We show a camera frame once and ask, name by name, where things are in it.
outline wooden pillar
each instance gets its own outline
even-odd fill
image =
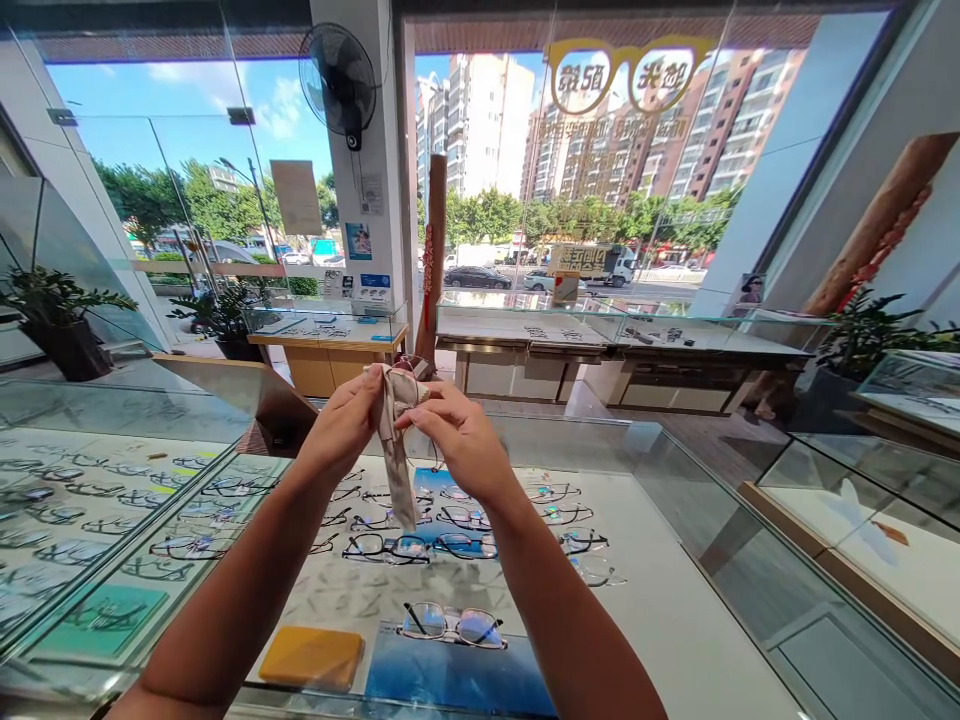
[[[447,238],[447,158],[430,156],[430,223],[426,227],[423,253],[423,309],[417,331],[416,355],[436,365],[437,300],[443,290],[443,258]]]

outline apartment building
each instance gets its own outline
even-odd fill
[[[680,102],[644,129],[644,118],[613,92],[575,117],[548,103],[530,119],[521,197],[592,196],[623,207],[633,190],[703,200],[742,184],[803,57],[804,51],[733,52],[712,73],[694,75]],[[555,132],[565,123],[565,132]]]
[[[447,80],[420,80],[430,100],[417,107],[418,176],[425,178],[430,153],[446,152],[449,189],[520,197],[534,79],[509,55],[461,54],[450,57]]]

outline hand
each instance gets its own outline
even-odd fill
[[[457,485],[485,507],[512,497],[520,485],[483,408],[450,383],[426,384],[434,399],[401,415],[397,428],[413,425],[433,440]]]
[[[383,370],[379,365],[336,389],[304,440],[295,465],[311,478],[336,487],[350,472],[370,442],[378,418],[370,416],[380,397]]]

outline truck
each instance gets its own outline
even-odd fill
[[[550,249],[550,273],[578,271],[580,279],[620,288],[633,280],[637,254],[626,245],[573,245],[560,243]]]

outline sky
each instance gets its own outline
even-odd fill
[[[543,75],[539,53],[517,55]],[[447,77],[448,55],[416,59],[417,76]],[[175,169],[195,157],[225,157],[246,172],[270,172],[270,160],[311,160],[319,179],[331,167],[327,131],[307,105],[296,60],[113,63],[47,66],[79,122],[87,151],[108,165]],[[226,108],[253,107],[252,127],[230,125]]]

